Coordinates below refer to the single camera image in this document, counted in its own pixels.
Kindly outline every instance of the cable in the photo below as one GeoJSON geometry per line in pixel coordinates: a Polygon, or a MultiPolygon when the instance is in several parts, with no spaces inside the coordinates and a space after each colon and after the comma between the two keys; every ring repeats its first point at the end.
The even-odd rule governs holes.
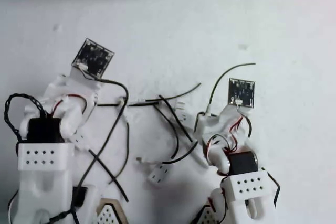
{"type": "MultiPolygon", "coordinates": [[[[88,106],[88,102],[87,102],[87,100],[86,100],[84,97],[82,97],[81,95],[78,95],[78,94],[67,94],[67,95],[65,95],[65,96],[66,96],[66,97],[78,97],[78,98],[81,98],[81,99],[84,101],[84,103],[85,103],[85,106],[84,106],[83,111],[82,111],[82,114],[84,114],[84,112],[85,112],[85,110],[86,110],[86,108],[87,108],[87,106],[88,106]]],[[[59,100],[59,101],[56,103],[56,105],[55,105],[54,108],[53,108],[53,111],[51,112],[51,116],[54,115],[54,113],[55,113],[57,107],[58,107],[62,102],[63,102],[63,99],[59,100]]]]}
{"type": "Polygon", "coordinates": [[[159,97],[161,98],[161,100],[167,105],[168,109],[170,110],[170,112],[173,114],[173,116],[176,119],[177,124],[180,126],[181,130],[183,131],[183,133],[188,137],[188,139],[190,140],[190,142],[193,142],[193,139],[190,137],[188,131],[185,129],[185,127],[182,125],[182,123],[179,121],[179,119],[177,118],[177,115],[175,114],[173,108],[170,106],[170,104],[168,103],[167,99],[164,98],[162,95],[159,95],[159,97]]]}
{"type": "MultiPolygon", "coordinates": [[[[120,171],[117,173],[116,178],[118,178],[119,175],[124,171],[124,169],[126,167],[126,164],[127,164],[127,161],[128,161],[128,157],[130,155],[130,124],[128,122],[126,123],[126,130],[127,130],[126,158],[125,158],[125,161],[124,161],[120,171]]],[[[109,185],[112,184],[113,181],[115,181],[115,179],[112,179],[109,182],[109,185]]]]}
{"type": "Polygon", "coordinates": [[[75,224],[79,224],[79,220],[78,220],[78,217],[77,217],[77,214],[76,214],[76,210],[74,208],[71,209],[71,214],[72,214],[72,217],[73,217],[73,220],[74,220],[75,224]]]}
{"type": "Polygon", "coordinates": [[[122,113],[124,112],[124,109],[125,109],[125,107],[127,106],[127,102],[128,102],[128,99],[129,99],[129,92],[128,92],[128,90],[127,90],[127,88],[126,88],[126,86],[125,86],[124,84],[119,83],[119,82],[116,82],[116,81],[112,81],[112,80],[107,80],[107,79],[98,79],[98,78],[93,77],[93,76],[91,76],[91,77],[93,77],[93,79],[90,79],[90,78],[87,78],[87,77],[85,76],[85,74],[84,74],[83,71],[81,71],[81,73],[82,73],[83,76],[84,76],[86,79],[88,79],[88,80],[96,80],[96,81],[101,82],[101,83],[109,83],[109,84],[114,84],[114,85],[118,85],[118,86],[122,87],[122,88],[124,89],[124,91],[125,91],[125,103],[124,103],[123,106],[121,107],[121,109],[120,109],[120,111],[119,111],[119,114],[118,114],[118,116],[117,116],[117,118],[116,118],[116,120],[115,120],[115,122],[114,122],[114,124],[113,124],[113,126],[112,126],[112,128],[111,128],[111,130],[110,130],[110,132],[109,132],[109,134],[108,134],[108,136],[107,136],[105,142],[104,142],[104,144],[102,145],[102,147],[101,147],[101,149],[99,150],[99,152],[97,153],[96,157],[93,159],[93,161],[91,162],[91,164],[89,165],[89,167],[87,168],[87,170],[85,171],[85,173],[83,174],[82,178],[80,179],[80,181],[79,181],[79,183],[78,183],[77,190],[75,191],[75,196],[74,196],[73,199],[76,199],[76,198],[78,197],[78,195],[79,195],[79,190],[80,190],[80,188],[81,188],[81,186],[82,186],[82,184],[83,184],[85,178],[88,176],[88,174],[89,174],[89,172],[91,171],[93,165],[95,164],[95,162],[96,162],[97,159],[99,158],[100,154],[104,151],[106,145],[108,144],[108,142],[109,142],[109,140],[110,140],[110,136],[112,135],[112,133],[113,133],[113,131],[114,131],[114,128],[116,127],[117,123],[119,122],[119,120],[120,120],[120,118],[121,118],[121,115],[122,115],[122,113]]]}
{"type": "MultiPolygon", "coordinates": [[[[175,95],[173,97],[168,97],[166,98],[166,100],[171,100],[171,99],[175,99],[175,98],[179,98],[182,97],[186,94],[189,94],[191,92],[193,92],[195,89],[197,89],[202,83],[197,84],[195,87],[193,87],[192,89],[182,93],[182,94],[178,94],[175,95]]],[[[139,102],[139,103],[135,103],[135,104],[130,104],[128,105],[128,107],[140,107],[140,106],[153,106],[153,105],[159,105],[159,101],[162,101],[162,99],[146,99],[145,102],[139,102]]],[[[117,107],[119,106],[118,103],[100,103],[97,104],[98,107],[117,107]]]]}
{"type": "Polygon", "coordinates": [[[166,100],[171,100],[171,99],[175,99],[175,98],[179,98],[179,97],[182,97],[186,94],[189,94],[191,92],[193,92],[195,89],[197,89],[202,83],[200,82],[199,84],[197,84],[195,87],[193,87],[192,89],[182,93],[182,94],[178,94],[178,95],[175,95],[173,97],[167,97],[167,98],[160,98],[160,99],[146,99],[145,101],[146,102],[156,102],[156,101],[163,101],[163,99],[166,99],[166,100]]]}
{"type": "Polygon", "coordinates": [[[9,222],[9,224],[12,224],[12,218],[11,218],[12,205],[13,205],[14,199],[15,199],[16,195],[18,194],[18,192],[19,192],[19,190],[16,190],[16,192],[14,193],[14,195],[12,196],[12,198],[8,202],[7,211],[8,211],[8,222],[9,222]]]}
{"type": "Polygon", "coordinates": [[[279,183],[275,180],[275,178],[273,178],[273,176],[267,172],[267,175],[268,177],[270,177],[270,179],[274,182],[274,184],[276,184],[276,186],[278,187],[277,188],[277,192],[275,193],[275,196],[274,196],[274,206],[276,207],[277,206],[277,201],[278,201],[278,197],[279,197],[279,193],[280,193],[280,185],[279,183]]]}
{"type": "Polygon", "coordinates": [[[128,107],[141,107],[141,106],[152,106],[152,105],[159,105],[159,102],[135,103],[135,104],[128,105],[128,107]]]}
{"type": "Polygon", "coordinates": [[[118,103],[99,103],[97,107],[118,107],[118,103]]]}
{"type": "Polygon", "coordinates": [[[110,175],[111,179],[113,182],[115,182],[115,184],[117,185],[118,189],[120,190],[122,196],[125,198],[125,200],[128,202],[128,197],[125,193],[125,191],[123,190],[123,188],[121,187],[121,185],[119,184],[119,182],[117,181],[117,177],[115,177],[111,171],[106,167],[106,165],[103,163],[103,161],[97,157],[97,155],[92,151],[89,150],[89,153],[94,157],[97,158],[98,163],[104,168],[104,170],[110,175]]]}
{"type": "Polygon", "coordinates": [[[174,151],[173,155],[171,156],[171,159],[173,159],[179,151],[179,149],[178,149],[180,147],[179,135],[176,131],[176,128],[175,128],[174,124],[165,116],[165,114],[163,114],[162,111],[156,105],[154,105],[154,108],[162,115],[163,118],[166,119],[167,123],[171,126],[171,128],[172,128],[172,130],[173,130],[173,132],[176,136],[176,148],[175,148],[175,151],[174,151]]]}
{"type": "Polygon", "coordinates": [[[234,127],[238,126],[238,125],[240,124],[240,122],[242,121],[242,119],[243,119],[243,116],[241,116],[241,117],[238,119],[238,121],[235,122],[235,123],[230,127],[230,129],[229,129],[229,133],[231,134],[233,140],[235,141],[235,146],[231,149],[230,152],[235,152],[235,151],[237,150],[237,148],[238,148],[238,140],[237,140],[237,138],[234,136],[234,134],[232,133],[232,129],[233,129],[234,127]]]}
{"type": "Polygon", "coordinates": [[[10,129],[13,131],[13,133],[16,135],[17,140],[21,143],[22,142],[22,137],[19,134],[19,130],[14,127],[14,125],[11,123],[11,121],[9,119],[9,116],[8,116],[9,107],[10,107],[11,101],[14,97],[22,97],[22,98],[25,98],[25,99],[29,99],[36,106],[38,111],[40,112],[40,118],[46,118],[47,117],[47,112],[43,109],[42,104],[35,97],[32,97],[31,95],[14,93],[14,94],[11,94],[8,97],[8,99],[5,103],[4,119],[5,119],[5,122],[7,123],[7,125],[10,127],[10,129]]]}
{"type": "Polygon", "coordinates": [[[222,192],[223,192],[223,197],[224,197],[224,200],[225,200],[225,213],[224,213],[224,216],[223,216],[222,220],[219,221],[217,224],[223,223],[223,221],[225,220],[226,214],[227,214],[227,210],[228,210],[228,205],[227,205],[227,201],[226,201],[226,195],[225,195],[225,189],[224,188],[222,188],[222,192]]]}
{"type": "Polygon", "coordinates": [[[168,165],[168,164],[174,164],[178,161],[181,161],[182,159],[187,157],[191,152],[193,152],[193,150],[196,148],[197,145],[198,145],[198,142],[196,141],[196,143],[193,145],[193,147],[191,147],[190,150],[186,154],[184,154],[182,157],[179,157],[178,159],[175,159],[175,160],[172,160],[172,161],[164,161],[164,162],[162,162],[162,164],[168,165]]]}
{"type": "Polygon", "coordinates": [[[242,116],[246,119],[247,124],[248,124],[248,134],[247,134],[247,137],[251,137],[251,134],[252,134],[252,123],[251,123],[251,120],[250,120],[247,116],[245,116],[244,114],[242,114],[242,113],[240,112],[239,108],[240,108],[240,106],[237,106],[237,111],[238,111],[238,113],[239,113],[240,115],[242,115],[242,116]]]}
{"type": "Polygon", "coordinates": [[[210,99],[209,99],[209,104],[212,103],[212,98],[214,96],[214,93],[215,93],[215,90],[217,88],[217,85],[219,84],[220,80],[223,78],[224,75],[226,75],[227,73],[229,73],[231,70],[235,69],[235,68],[238,68],[238,67],[243,67],[243,66],[250,66],[250,65],[255,65],[255,63],[245,63],[245,64],[239,64],[239,65],[236,65],[236,66],[233,66],[231,68],[229,68],[228,70],[226,70],[224,73],[222,73],[222,75],[218,78],[218,80],[216,81],[213,89],[212,89],[212,92],[211,92],[211,95],[210,95],[210,99]]]}

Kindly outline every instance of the wire connector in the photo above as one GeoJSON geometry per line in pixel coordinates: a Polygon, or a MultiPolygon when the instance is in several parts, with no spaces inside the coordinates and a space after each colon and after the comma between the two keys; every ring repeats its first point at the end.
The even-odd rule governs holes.
{"type": "Polygon", "coordinates": [[[206,107],[206,111],[205,111],[205,115],[206,116],[211,116],[211,103],[208,104],[208,106],[206,107]]]}
{"type": "MultiPolygon", "coordinates": [[[[118,104],[119,104],[118,108],[121,109],[125,105],[125,97],[119,97],[118,104]]],[[[129,120],[128,120],[127,106],[125,106],[122,116],[124,117],[124,120],[128,123],[129,120]]]]}

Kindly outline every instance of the white plastic bracket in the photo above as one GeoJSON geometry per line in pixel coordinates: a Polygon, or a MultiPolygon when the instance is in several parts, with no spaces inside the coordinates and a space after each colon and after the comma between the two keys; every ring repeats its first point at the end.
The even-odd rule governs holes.
{"type": "Polygon", "coordinates": [[[232,224],[277,223],[266,171],[229,176],[220,186],[225,191],[228,218],[232,224]]]}
{"type": "MultiPolygon", "coordinates": [[[[13,224],[40,223],[41,218],[69,210],[73,152],[71,143],[19,144],[18,211],[13,224]]],[[[72,223],[71,216],[60,223],[72,223]]]]}

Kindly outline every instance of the black circuit board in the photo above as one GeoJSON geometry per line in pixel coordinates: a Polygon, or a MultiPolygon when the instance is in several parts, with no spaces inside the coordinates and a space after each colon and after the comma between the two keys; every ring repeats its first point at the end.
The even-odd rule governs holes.
{"type": "Polygon", "coordinates": [[[254,81],[229,80],[228,104],[254,107],[254,81]]]}
{"type": "Polygon", "coordinates": [[[114,52],[86,39],[72,62],[72,66],[80,68],[91,76],[101,78],[113,55],[114,52]]]}

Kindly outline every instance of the black wire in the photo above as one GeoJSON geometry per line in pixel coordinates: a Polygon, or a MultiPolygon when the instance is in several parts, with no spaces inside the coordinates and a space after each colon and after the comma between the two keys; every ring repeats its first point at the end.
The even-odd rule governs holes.
{"type": "MultiPolygon", "coordinates": [[[[89,150],[89,153],[94,157],[96,158],[97,155],[92,151],[92,150],[89,150]]],[[[123,188],[121,187],[121,185],[119,184],[119,182],[117,181],[117,177],[115,177],[111,171],[106,167],[106,165],[103,163],[103,161],[100,159],[100,158],[97,158],[97,161],[98,163],[104,168],[104,170],[110,175],[111,179],[113,182],[115,182],[115,184],[117,185],[117,187],[119,188],[122,196],[125,198],[125,200],[128,202],[128,197],[125,193],[125,191],[123,190],[123,188]]]]}
{"type": "Polygon", "coordinates": [[[251,134],[252,134],[252,123],[251,123],[251,120],[250,120],[247,116],[243,115],[243,114],[239,111],[239,108],[240,108],[240,106],[237,106],[237,111],[238,111],[238,113],[239,113],[242,117],[244,117],[244,118],[246,119],[247,124],[248,124],[248,134],[247,134],[247,137],[250,137],[251,134]]]}
{"type": "Polygon", "coordinates": [[[168,165],[168,164],[174,164],[178,161],[181,161],[182,159],[187,157],[191,152],[193,152],[193,150],[196,148],[197,145],[198,145],[198,142],[196,141],[193,147],[191,147],[190,150],[186,154],[184,154],[182,157],[179,157],[178,159],[171,160],[171,161],[163,161],[162,164],[168,165]]]}
{"type": "MultiPolygon", "coordinates": [[[[83,76],[86,79],[92,80],[90,78],[87,78],[82,71],[81,71],[81,73],[83,74],[83,76]]],[[[107,80],[107,79],[98,79],[96,77],[93,77],[93,78],[94,78],[95,81],[98,81],[98,82],[101,82],[101,83],[109,83],[109,84],[114,84],[114,85],[118,85],[118,86],[122,87],[124,89],[124,91],[125,91],[125,102],[124,102],[123,106],[121,107],[121,109],[119,111],[119,114],[118,114],[118,116],[117,116],[117,118],[116,118],[116,120],[115,120],[115,122],[114,122],[114,124],[113,124],[113,126],[112,126],[112,128],[111,128],[111,130],[110,130],[110,132],[109,132],[109,134],[108,134],[105,142],[104,142],[104,144],[102,145],[102,147],[100,148],[100,150],[97,153],[96,157],[93,159],[93,161],[91,162],[91,164],[89,165],[89,167],[87,168],[87,170],[85,171],[85,173],[83,174],[82,178],[80,179],[80,181],[78,183],[78,186],[77,186],[77,190],[75,191],[75,195],[74,195],[74,197],[72,199],[72,202],[71,202],[71,207],[73,207],[73,205],[75,203],[74,199],[76,199],[78,197],[78,195],[79,195],[80,188],[81,188],[81,186],[82,186],[85,178],[88,176],[88,174],[91,171],[93,165],[95,164],[95,162],[99,158],[100,154],[104,151],[106,145],[108,144],[108,142],[110,140],[110,136],[112,135],[112,133],[114,131],[114,128],[116,127],[117,123],[119,122],[119,120],[121,118],[121,115],[124,112],[124,109],[127,106],[127,102],[128,102],[128,99],[129,99],[129,92],[128,92],[128,90],[127,90],[127,88],[126,88],[126,86],[124,84],[116,82],[116,81],[112,81],[112,80],[107,80]]]]}
{"type": "Polygon", "coordinates": [[[211,95],[210,95],[210,99],[209,99],[209,104],[212,103],[212,98],[214,96],[214,93],[215,93],[215,90],[217,88],[217,85],[219,84],[220,80],[223,78],[224,75],[226,75],[227,73],[229,73],[231,70],[233,70],[235,68],[242,67],[242,66],[249,66],[249,65],[255,65],[255,63],[239,64],[239,65],[236,65],[236,66],[233,66],[233,67],[229,68],[224,73],[222,73],[222,75],[218,78],[218,80],[216,81],[216,83],[215,83],[215,85],[214,85],[214,87],[212,89],[212,92],[211,92],[211,95]]]}
{"type": "Polygon", "coordinates": [[[275,193],[275,196],[274,196],[274,206],[276,207],[277,206],[277,201],[278,201],[278,197],[279,197],[279,193],[280,193],[280,185],[279,185],[279,183],[275,180],[275,178],[273,178],[273,176],[269,173],[269,172],[267,172],[267,175],[268,175],[268,177],[274,182],[274,184],[276,184],[277,185],[277,192],[275,193]]]}
{"type": "MultiPolygon", "coordinates": [[[[173,97],[167,97],[167,98],[165,98],[165,99],[166,99],[166,100],[171,100],[171,99],[175,99],[175,98],[182,97],[182,96],[184,96],[184,95],[186,95],[186,94],[189,94],[189,93],[193,92],[193,91],[194,91],[195,89],[197,89],[201,84],[202,84],[202,83],[197,84],[195,87],[193,87],[192,89],[190,89],[190,90],[188,90],[188,91],[186,91],[186,92],[184,92],[184,93],[182,93],[182,94],[178,94],[178,95],[175,95],[175,96],[173,96],[173,97]]],[[[163,99],[162,99],[162,98],[160,98],[160,99],[146,99],[145,101],[146,101],[146,102],[157,102],[157,101],[163,101],[163,99]]]]}
{"type": "Polygon", "coordinates": [[[248,123],[248,127],[249,127],[247,136],[250,137],[251,134],[252,134],[252,124],[251,124],[251,120],[250,120],[247,116],[245,116],[245,119],[246,119],[246,121],[247,121],[247,123],[248,123]]]}
{"type": "Polygon", "coordinates": [[[217,224],[223,223],[223,221],[225,220],[226,214],[227,214],[227,209],[228,209],[227,201],[226,201],[226,195],[225,195],[225,190],[222,188],[222,191],[223,191],[223,196],[224,196],[224,199],[225,199],[225,213],[224,213],[224,216],[223,216],[222,220],[219,221],[217,224]]]}
{"type": "Polygon", "coordinates": [[[97,104],[97,107],[118,107],[118,103],[100,103],[97,104]]]}
{"type": "Polygon", "coordinates": [[[73,220],[74,220],[75,224],[79,224],[79,220],[78,220],[78,217],[77,217],[77,214],[76,214],[76,210],[74,208],[72,208],[71,214],[72,214],[72,217],[74,218],[73,220]]]}
{"type": "MultiPolygon", "coordinates": [[[[135,104],[127,105],[127,107],[142,107],[142,106],[153,106],[159,105],[159,102],[140,102],[135,104]]],[[[118,107],[118,103],[99,103],[97,104],[98,107],[118,107]]]]}
{"type": "Polygon", "coordinates": [[[161,98],[161,100],[167,105],[168,109],[170,110],[170,112],[173,114],[173,116],[176,119],[176,122],[178,123],[178,125],[180,126],[181,130],[183,131],[183,133],[188,137],[188,139],[190,140],[190,142],[193,142],[193,139],[190,137],[188,131],[185,129],[185,127],[182,125],[182,123],[179,121],[179,119],[177,118],[177,115],[175,114],[173,108],[170,106],[170,104],[168,103],[167,99],[164,98],[162,95],[159,95],[159,97],[161,98]]]}
{"type": "MultiPolygon", "coordinates": [[[[197,89],[202,83],[197,84],[195,87],[193,87],[192,89],[182,93],[182,94],[178,94],[175,95],[174,97],[168,97],[166,98],[166,100],[171,100],[171,99],[175,99],[178,97],[182,97],[186,94],[189,94],[191,92],[193,92],[195,89],[197,89]]],[[[135,104],[130,104],[128,105],[128,107],[140,107],[140,106],[153,106],[153,105],[159,105],[159,101],[162,101],[162,99],[146,99],[145,102],[139,102],[139,103],[135,103],[135,104]]],[[[118,107],[119,104],[118,103],[100,103],[97,104],[98,107],[118,107]]]]}
{"type": "Polygon", "coordinates": [[[135,103],[128,105],[128,107],[140,107],[140,106],[152,106],[152,105],[159,105],[159,102],[135,103]]]}
{"type": "Polygon", "coordinates": [[[16,190],[16,192],[14,193],[14,195],[10,198],[8,205],[7,205],[7,212],[9,211],[9,206],[11,205],[11,203],[13,202],[13,200],[15,199],[16,195],[18,194],[19,190],[16,190]]]}
{"type": "Polygon", "coordinates": [[[11,94],[8,97],[8,99],[5,103],[4,120],[7,123],[7,125],[10,127],[10,129],[13,131],[13,133],[16,135],[17,140],[21,143],[22,142],[22,137],[19,134],[19,130],[14,127],[14,125],[11,123],[11,121],[9,119],[9,116],[8,116],[9,108],[11,106],[11,101],[15,97],[22,97],[22,98],[25,98],[25,99],[29,99],[36,106],[38,111],[40,112],[40,117],[41,118],[46,118],[47,117],[47,112],[43,109],[42,104],[35,97],[32,97],[31,95],[14,93],[14,94],[11,94]]]}
{"type": "MultiPolygon", "coordinates": [[[[126,158],[125,158],[125,161],[120,169],[120,171],[117,173],[116,175],[116,178],[119,177],[119,175],[124,171],[125,167],[126,167],[126,164],[127,164],[127,161],[128,161],[128,157],[130,155],[130,124],[127,122],[126,123],[126,131],[127,131],[127,139],[126,139],[126,158]]],[[[114,181],[115,179],[112,179],[110,182],[109,182],[109,185],[112,184],[112,182],[114,181]]]]}
{"type": "Polygon", "coordinates": [[[171,128],[172,128],[172,130],[173,130],[173,132],[174,132],[174,134],[176,136],[176,148],[175,148],[175,151],[174,151],[173,155],[171,156],[171,159],[173,159],[177,155],[177,153],[179,151],[178,148],[180,148],[179,135],[178,135],[178,133],[176,131],[176,128],[175,128],[174,124],[165,116],[165,114],[163,114],[162,111],[156,105],[154,105],[154,108],[162,115],[163,118],[166,119],[167,123],[171,126],[171,128]]]}

